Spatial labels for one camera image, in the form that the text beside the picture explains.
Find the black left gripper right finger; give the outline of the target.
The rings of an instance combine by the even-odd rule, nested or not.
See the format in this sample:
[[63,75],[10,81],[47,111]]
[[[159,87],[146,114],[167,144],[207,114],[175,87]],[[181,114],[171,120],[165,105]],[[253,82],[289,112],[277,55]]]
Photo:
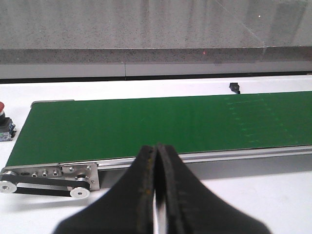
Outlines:
[[205,187],[171,145],[157,146],[157,203],[165,203],[168,234],[270,233]]

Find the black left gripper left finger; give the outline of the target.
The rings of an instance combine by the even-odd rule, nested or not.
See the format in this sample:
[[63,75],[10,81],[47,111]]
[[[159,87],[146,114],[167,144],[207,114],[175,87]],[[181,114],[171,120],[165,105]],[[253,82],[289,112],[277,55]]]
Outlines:
[[125,174],[96,202],[63,220],[56,234],[152,234],[156,149],[141,147]]

